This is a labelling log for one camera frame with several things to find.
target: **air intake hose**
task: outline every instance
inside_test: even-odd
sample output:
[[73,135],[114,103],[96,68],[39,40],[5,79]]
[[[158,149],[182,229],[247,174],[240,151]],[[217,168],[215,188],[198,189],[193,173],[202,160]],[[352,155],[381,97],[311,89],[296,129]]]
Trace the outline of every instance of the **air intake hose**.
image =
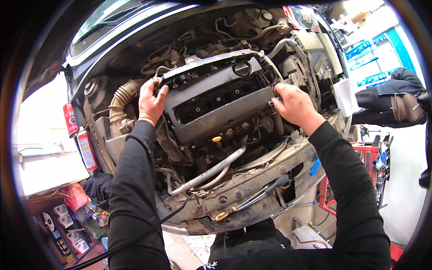
[[109,121],[111,134],[114,138],[130,132],[133,128],[133,121],[127,118],[124,108],[131,103],[132,99],[138,96],[144,79],[129,80],[120,86],[114,93],[109,108]]

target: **hand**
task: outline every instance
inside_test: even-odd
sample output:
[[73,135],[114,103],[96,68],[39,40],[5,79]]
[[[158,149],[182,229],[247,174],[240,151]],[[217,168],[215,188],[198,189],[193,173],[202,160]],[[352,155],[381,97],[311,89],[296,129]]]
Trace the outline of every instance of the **hand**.
[[159,83],[156,79],[149,79],[140,90],[140,99],[138,101],[138,108],[140,116],[138,120],[144,119],[156,126],[156,122],[161,117],[165,98],[168,94],[168,86],[164,85],[158,94],[158,97],[153,95],[155,86]]
[[300,126],[308,136],[311,136],[324,123],[324,117],[315,111],[309,95],[297,86],[278,83],[274,92],[283,99],[282,103],[280,100],[272,98],[275,109],[285,120]]

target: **bolt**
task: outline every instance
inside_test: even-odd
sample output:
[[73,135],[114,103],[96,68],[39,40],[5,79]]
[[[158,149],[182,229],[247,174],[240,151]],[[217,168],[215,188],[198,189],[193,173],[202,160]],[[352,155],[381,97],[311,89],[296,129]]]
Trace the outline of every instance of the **bolt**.
[[220,203],[226,203],[228,200],[227,200],[227,197],[225,197],[225,196],[220,196],[219,197],[219,202]]

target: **black cable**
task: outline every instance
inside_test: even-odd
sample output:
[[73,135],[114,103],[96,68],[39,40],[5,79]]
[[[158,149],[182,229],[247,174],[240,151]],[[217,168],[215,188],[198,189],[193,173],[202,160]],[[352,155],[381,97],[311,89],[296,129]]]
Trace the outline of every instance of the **black cable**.
[[324,223],[324,221],[326,221],[327,220],[327,218],[328,218],[328,215],[330,215],[330,213],[327,213],[327,217],[325,217],[325,219],[322,221],[322,222],[320,222],[319,224],[314,224],[314,226],[319,226],[319,225],[321,225],[321,224],[323,224]]
[[117,245],[117,246],[115,246],[113,248],[108,249],[104,253],[102,253],[102,254],[100,254],[100,255],[98,255],[98,256],[90,259],[90,260],[87,260],[87,261],[85,261],[83,263],[80,263],[80,264],[77,264],[77,265],[74,265],[74,266],[71,266],[71,267],[68,267],[68,268],[65,268],[64,270],[81,270],[81,269],[84,269],[84,268],[86,268],[86,267],[88,267],[88,266],[90,266],[92,264],[97,263],[100,260],[105,259],[106,257],[112,255],[114,252],[117,252],[118,250],[120,250],[122,248],[125,248],[126,246],[129,246],[129,245],[133,244],[134,242],[140,240],[144,236],[147,236],[149,233],[151,233],[153,231],[153,229],[156,229],[162,223],[164,223],[168,219],[170,219],[173,216],[175,216],[178,212],[180,212],[186,206],[187,201],[189,201],[190,199],[192,199],[195,196],[196,195],[193,194],[193,195],[190,195],[189,197],[187,197],[184,200],[184,203],[182,204],[182,206],[179,209],[175,210],[174,212],[172,212],[171,214],[169,214],[168,216],[166,216],[165,218],[163,218],[158,224],[156,224],[155,226],[153,226],[150,230],[145,231],[143,234],[136,235],[135,237],[130,238],[130,239],[124,241],[123,243],[121,243],[121,244],[119,244],[119,245]]

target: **spray can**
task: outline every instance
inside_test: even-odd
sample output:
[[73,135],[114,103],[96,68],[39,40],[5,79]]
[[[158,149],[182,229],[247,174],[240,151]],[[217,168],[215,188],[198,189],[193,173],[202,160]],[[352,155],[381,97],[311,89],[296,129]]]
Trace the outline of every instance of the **spray can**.
[[63,105],[63,112],[69,138],[74,138],[78,134],[79,130],[78,125],[76,124],[75,115],[73,114],[72,104],[70,102]]
[[78,145],[81,151],[81,156],[84,160],[84,165],[86,165],[87,171],[92,172],[98,168],[96,163],[95,152],[93,151],[93,146],[90,141],[89,132],[84,130],[83,127],[79,127],[78,133]]

